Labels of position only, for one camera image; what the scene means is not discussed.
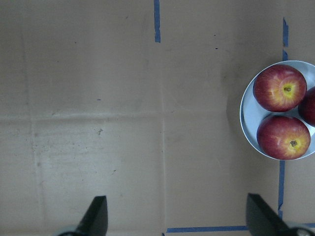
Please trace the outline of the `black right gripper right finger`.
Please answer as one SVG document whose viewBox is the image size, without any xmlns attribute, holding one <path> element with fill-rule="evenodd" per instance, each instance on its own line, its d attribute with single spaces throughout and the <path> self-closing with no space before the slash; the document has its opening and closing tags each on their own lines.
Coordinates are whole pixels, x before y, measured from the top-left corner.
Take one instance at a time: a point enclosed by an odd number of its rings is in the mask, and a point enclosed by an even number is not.
<svg viewBox="0 0 315 236">
<path fill-rule="evenodd" d="M 286 224 L 258 194 L 249 193 L 246 202 L 246 226 L 252 236 L 313 236 L 304 226 Z"/>
</svg>

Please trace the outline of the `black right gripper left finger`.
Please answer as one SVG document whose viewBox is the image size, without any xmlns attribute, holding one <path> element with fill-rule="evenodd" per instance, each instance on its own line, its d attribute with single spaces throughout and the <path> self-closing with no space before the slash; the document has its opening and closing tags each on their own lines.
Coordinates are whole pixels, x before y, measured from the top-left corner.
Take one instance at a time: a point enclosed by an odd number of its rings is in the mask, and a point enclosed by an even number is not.
<svg viewBox="0 0 315 236">
<path fill-rule="evenodd" d="M 106 196 L 96 196 L 79 224 L 61 236 L 105 236 L 108 230 L 108 207 Z"/>
</svg>

